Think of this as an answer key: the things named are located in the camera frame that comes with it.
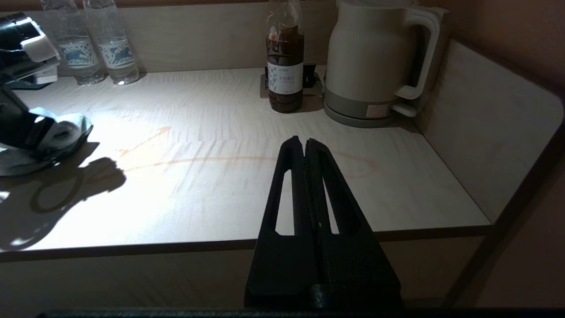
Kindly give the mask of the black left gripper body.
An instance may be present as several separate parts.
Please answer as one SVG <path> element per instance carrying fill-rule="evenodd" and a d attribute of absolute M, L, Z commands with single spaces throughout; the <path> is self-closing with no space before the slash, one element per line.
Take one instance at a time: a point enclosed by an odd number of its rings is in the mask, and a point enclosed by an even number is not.
<path fill-rule="evenodd" d="M 30 109 L 9 89 L 1 88 L 0 141 L 3 145 L 35 150 L 46 135 L 46 117 Z"/>

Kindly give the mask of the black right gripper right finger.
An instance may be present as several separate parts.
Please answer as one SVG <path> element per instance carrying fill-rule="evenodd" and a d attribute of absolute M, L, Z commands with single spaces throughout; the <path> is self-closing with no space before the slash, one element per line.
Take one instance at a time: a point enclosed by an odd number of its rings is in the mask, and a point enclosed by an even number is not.
<path fill-rule="evenodd" d="M 307 193 L 313 220 L 317 309 L 400 309 L 401 283 L 331 151 L 307 141 Z"/>

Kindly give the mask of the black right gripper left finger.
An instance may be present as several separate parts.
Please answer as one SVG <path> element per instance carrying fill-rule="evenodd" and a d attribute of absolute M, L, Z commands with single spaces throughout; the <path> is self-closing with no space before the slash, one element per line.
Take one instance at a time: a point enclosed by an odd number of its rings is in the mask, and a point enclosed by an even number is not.
<path fill-rule="evenodd" d="M 291 173 L 294 235 L 276 231 L 285 173 Z M 297 136 L 282 143 L 245 286 L 247 308 L 303 309 L 318 282 L 313 222 L 304 174 L 304 151 Z"/>

